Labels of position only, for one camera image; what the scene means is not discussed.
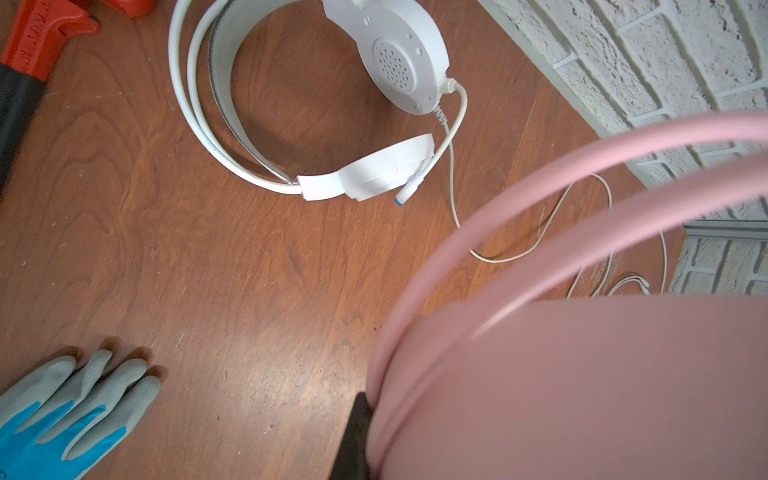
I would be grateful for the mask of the pink headphones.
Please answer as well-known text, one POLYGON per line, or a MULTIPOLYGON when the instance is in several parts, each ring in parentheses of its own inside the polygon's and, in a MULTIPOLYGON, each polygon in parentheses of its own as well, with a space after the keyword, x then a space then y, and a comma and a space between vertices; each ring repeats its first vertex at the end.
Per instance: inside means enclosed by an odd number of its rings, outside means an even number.
POLYGON ((646 126, 551 162, 478 210, 384 323, 367 375, 376 479, 763 479, 767 302, 747 296, 544 300, 578 270, 767 192, 757 153, 595 214, 471 299, 421 307, 464 255, 588 174, 689 144, 765 142, 762 111, 646 126))

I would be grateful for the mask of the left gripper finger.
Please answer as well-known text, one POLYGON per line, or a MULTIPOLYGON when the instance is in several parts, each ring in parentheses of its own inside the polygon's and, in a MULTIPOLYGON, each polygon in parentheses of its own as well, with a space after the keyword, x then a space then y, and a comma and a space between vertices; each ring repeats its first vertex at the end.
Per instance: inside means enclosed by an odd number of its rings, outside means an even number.
POLYGON ((373 416, 365 392, 354 399, 329 480, 369 480, 371 473, 366 454, 367 436, 373 416))

